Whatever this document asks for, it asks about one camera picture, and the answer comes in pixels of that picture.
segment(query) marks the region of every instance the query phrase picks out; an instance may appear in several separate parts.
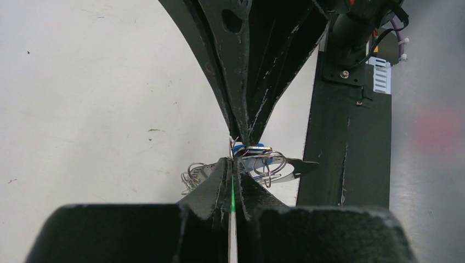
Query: black cable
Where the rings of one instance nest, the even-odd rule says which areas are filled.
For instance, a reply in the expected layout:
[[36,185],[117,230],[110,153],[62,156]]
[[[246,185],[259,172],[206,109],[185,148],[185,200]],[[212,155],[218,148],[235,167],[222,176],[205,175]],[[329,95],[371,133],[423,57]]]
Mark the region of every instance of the black cable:
[[371,58],[371,56],[373,55],[373,52],[375,51],[376,47],[381,43],[381,41],[389,33],[393,32],[393,31],[395,31],[395,32],[402,31],[404,28],[406,28],[409,25],[409,15],[407,15],[407,13],[402,9],[402,7],[400,7],[398,4],[396,4],[392,8],[392,10],[393,10],[394,14],[399,18],[399,20],[404,24],[404,26],[401,27],[401,28],[397,28],[397,29],[394,29],[394,28],[386,29],[383,33],[381,33],[381,35],[379,35],[379,37],[375,40],[373,45],[371,45],[370,50],[368,51],[368,54],[360,62],[358,62],[357,64],[355,64],[353,66],[350,66],[348,69],[358,67],[358,66],[362,65],[363,63],[365,63],[369,58]]

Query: green strip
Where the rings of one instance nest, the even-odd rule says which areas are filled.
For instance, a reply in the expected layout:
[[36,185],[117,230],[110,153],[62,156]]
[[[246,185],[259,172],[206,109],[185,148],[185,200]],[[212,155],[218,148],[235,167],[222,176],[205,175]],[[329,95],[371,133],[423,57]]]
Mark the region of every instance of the green strip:
[[236,212],[236,200],[234,198],[234,178],[231,178],[231,212]]

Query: bolt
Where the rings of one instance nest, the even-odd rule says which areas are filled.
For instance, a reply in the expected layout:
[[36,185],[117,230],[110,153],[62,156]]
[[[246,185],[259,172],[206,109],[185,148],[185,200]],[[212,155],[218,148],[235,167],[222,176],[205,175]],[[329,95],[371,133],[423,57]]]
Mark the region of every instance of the bolt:
[[341,78],[348,78],[349,77],[349,71],[347,70],[344,70],[343,72],[341,72],[341,74],[339,74],[341,76]]

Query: silver bolt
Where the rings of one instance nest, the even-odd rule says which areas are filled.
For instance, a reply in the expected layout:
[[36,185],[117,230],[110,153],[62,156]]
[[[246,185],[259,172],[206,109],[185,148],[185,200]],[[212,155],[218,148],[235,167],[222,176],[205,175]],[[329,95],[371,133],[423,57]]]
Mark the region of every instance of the silver bolt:
[[344,79],[349,78],[349,71],[344,70],[343,72],[341,72],[340,76]]

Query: white perforated bracket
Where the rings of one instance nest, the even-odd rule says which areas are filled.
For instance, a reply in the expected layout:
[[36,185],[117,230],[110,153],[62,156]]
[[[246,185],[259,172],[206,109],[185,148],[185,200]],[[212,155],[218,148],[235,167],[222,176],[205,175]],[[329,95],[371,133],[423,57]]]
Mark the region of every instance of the white perforated bracket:
[[371,57],[368,64],[373,65],[373,91],[391,94],[391,63]]

